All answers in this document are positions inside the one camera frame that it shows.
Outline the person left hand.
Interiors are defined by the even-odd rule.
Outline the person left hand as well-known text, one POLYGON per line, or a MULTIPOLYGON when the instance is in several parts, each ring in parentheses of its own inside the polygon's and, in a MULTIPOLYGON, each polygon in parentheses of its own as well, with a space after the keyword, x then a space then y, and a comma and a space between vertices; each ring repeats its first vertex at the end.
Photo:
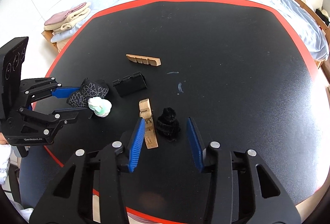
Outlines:
POLYGON ((3 133, 0 132, 0 144, 1 145, 6 145, 8 144, 6 138, 3 136, 3 133))

